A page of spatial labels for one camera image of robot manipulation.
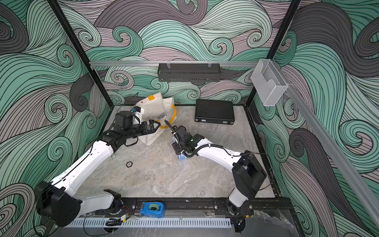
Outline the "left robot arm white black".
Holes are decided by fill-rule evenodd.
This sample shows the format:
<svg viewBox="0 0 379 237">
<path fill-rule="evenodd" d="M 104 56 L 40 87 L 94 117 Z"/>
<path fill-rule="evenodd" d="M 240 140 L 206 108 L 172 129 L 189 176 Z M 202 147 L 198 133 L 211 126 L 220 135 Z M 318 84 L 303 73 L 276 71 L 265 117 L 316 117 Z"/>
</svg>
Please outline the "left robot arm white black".
<svg viewBox="0 0 379 237">
<path fill-rule="evenodd" d="M 121 195 L 115 191 L 105 189 L 100 194 L 87 197 L 77 196 L 76 193 L 89 175 L 125 145 L 128 139 L 153 134 L 159 127 L 158 121 L 143 121 L 141 113 L 117 113 L 110 129 L 104 131 L 83 156 L 50 182 L 42 181 L 35 187 L 37 214 L 48 217 L 59 227 L 65 227 L 77 217 L 98 210 L 119 214 L 123 202 Z"/>
</svg>

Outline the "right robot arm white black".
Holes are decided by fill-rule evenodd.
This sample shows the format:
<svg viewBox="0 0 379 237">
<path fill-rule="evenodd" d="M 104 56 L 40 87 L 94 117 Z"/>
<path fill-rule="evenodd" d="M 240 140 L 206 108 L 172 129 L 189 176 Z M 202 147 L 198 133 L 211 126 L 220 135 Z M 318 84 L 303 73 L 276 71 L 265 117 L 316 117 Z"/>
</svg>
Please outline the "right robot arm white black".
<svg viewBox="0 0 379 237">
<path fill-rule="evenodd" d="M 232 173 L 235 188 L 230 193 L 227 202 L 230 214 L 237 214 L 246 201 L 256 197 L 266 179 L 266 172 L 255 157 L 255 153 L 248 150 L 242 153 L 228 150 L 202 135 L 192 136 L 183 126 L 170 125 L 169 128 L 175 138 L 172 146 L 176 155 L 183 155 L 186 158 L 204 157 Z"/>
</svg>

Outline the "blue compass set case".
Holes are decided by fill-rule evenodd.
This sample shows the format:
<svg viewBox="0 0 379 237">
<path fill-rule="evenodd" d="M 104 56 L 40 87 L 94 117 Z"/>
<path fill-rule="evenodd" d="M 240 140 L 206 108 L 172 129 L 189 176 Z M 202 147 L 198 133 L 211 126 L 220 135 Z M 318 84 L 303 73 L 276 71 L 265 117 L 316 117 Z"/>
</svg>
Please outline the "blue compass set case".
<svg viewBox="0 0 379 237">
<path fill-rule="evenodd" d="M 185 156 L 184 152 L 181 152 L 177 155 L 179 161 L 185 160 L 187 157 Z"/>
</svg>

